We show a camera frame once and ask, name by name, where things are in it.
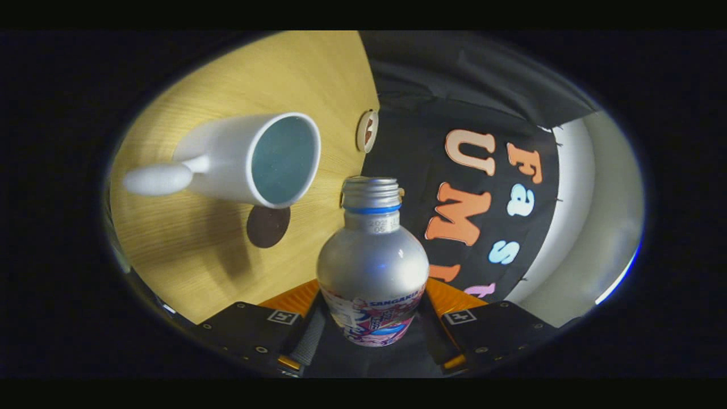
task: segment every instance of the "dark coaster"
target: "dark coaster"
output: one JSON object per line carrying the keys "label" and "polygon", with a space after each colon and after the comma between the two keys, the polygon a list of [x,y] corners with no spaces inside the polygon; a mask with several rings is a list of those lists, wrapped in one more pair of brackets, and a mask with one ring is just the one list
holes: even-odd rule
{"label": "dark coaster", "polygon": [[247,236],[256,247],[272,247],[283,238],[289,224],[290,207],[268,209],[255,206],[247,218]]}

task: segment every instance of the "white mug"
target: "white mug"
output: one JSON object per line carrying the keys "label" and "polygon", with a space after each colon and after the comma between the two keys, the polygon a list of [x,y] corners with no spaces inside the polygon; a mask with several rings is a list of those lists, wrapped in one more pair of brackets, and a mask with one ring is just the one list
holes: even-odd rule
{"label": "white mug", "polygon": [[321,158],[321,135],[305,114],[289,112],[218,119],[177,145],[174,162],[132,170],[124,186],[163,196],[188,190],[204,196],[284,209],[308,190]]}

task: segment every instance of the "letter s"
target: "letter s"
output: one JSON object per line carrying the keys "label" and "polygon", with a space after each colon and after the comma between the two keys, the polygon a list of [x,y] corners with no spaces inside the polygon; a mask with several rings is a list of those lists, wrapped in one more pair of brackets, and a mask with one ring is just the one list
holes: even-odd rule
{"label": "letter s", "polygon": [[492,245],[489,255],[490,263],[510,264],[515,260],[519,251],[520,245],[517,242],[507,243],[505,240],[500,240]]}

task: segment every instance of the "blue ring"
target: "blue ring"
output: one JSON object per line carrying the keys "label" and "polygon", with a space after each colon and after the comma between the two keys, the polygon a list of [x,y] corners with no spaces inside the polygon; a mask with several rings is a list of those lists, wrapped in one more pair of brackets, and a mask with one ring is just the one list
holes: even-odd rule
{"label": "blue ring", "polygon": [[395,212],[396,210],[399,210],[400,207],[401,203],[391,207],[365,207],[363,209],[356,209],[354,207],[344,206],[343,208],[347,212],[358,213],[359,215],[381,215],[383,213]]}

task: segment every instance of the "bottle neck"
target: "bottle neck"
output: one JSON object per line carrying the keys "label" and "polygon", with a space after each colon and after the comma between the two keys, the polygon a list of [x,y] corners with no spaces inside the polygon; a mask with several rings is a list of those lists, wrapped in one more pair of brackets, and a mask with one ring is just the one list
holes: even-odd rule
{"label": "bottle neck", "polygon": [[378,215],[362,215],[347,211],[344,213],[344,222],[346,229],[364,231],[367,234],[388,234],[399,230],[399,211]]}

